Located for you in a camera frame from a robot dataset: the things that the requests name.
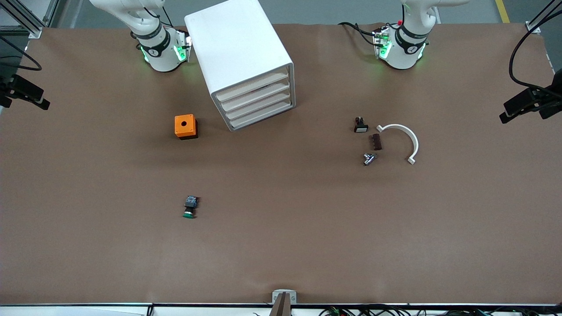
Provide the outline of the green mushroom push button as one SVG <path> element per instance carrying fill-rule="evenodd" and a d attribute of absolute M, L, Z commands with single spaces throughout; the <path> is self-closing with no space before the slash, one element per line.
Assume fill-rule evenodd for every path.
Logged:
<path fill-rule="evenodd" d="M 187 219 L 195 219 L 197 218 L 197 208 L 199 205 L 199 197 L 196 196 L 187 196 L 184 203 L 184 214 L 183 217 Z"/>

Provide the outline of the orange push button enclosure box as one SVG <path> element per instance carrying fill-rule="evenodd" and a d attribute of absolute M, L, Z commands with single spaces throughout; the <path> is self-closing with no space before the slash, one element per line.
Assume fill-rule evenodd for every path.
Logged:
<path fill-rule="evenodd" d="M 198 121 L 194 114 L 178 115 L 174 118 L 174 133 L 180 140 L 198 138 Z"/>

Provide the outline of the table edge rail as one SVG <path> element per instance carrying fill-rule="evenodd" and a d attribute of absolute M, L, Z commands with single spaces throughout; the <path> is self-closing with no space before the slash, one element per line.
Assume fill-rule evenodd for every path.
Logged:
<path fill-rule="evenodd" d="M 0 316 L 106 312 L 126 316 L 269 316 L 271 307 L 271 302 L 1 304 Z M 562 316 L 562 303 L 297 303 L 292 305 L 292 316 Z"/>

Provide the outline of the white curved plastic bracket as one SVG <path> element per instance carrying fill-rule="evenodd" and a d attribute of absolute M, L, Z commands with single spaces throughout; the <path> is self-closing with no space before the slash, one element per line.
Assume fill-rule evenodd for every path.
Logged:
<path fill-rule="evenodd" d="M 417 156 L 417 154 L 419 152 L 419 148 L 420 148 L 419 139 L 416 136 L 416 134 L 409 127 L 401 125 L 401 124 L 388 124 L 386 126 L 382 126 L 382 125 L 377 126 L 377 131 L 380 132 L 380 133 L 382 133 L 386 130 L 389 130 L 389 129 L 396 129 L 396 130 L 402 131 L 407 136 L 409 136 L 409 138 L 410 138 L 410 140 L 412 141 L 412 144 L 413 144 L 413 152 L 407 158 L 407 161 L 411 165 L 414 165 L 416 163 L 416 156 Z"/>

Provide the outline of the aluminium frame profile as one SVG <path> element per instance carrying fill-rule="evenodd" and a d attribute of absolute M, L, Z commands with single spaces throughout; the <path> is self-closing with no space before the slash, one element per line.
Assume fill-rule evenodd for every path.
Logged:
<path fill-rule="evenodd" d="M 552 16 L 560 6 L 562 6 L 562 0 L 549 0 L 548 4 L 532 20 L 525 22 L 526 29 L 532 34 L 540 34 L 540 25 L 543 20 Z"/>
<path fill-rule="evenodd" d="M 38 39 L 51 27 L 60 0 L 0 0 L 0 34 Z"/>

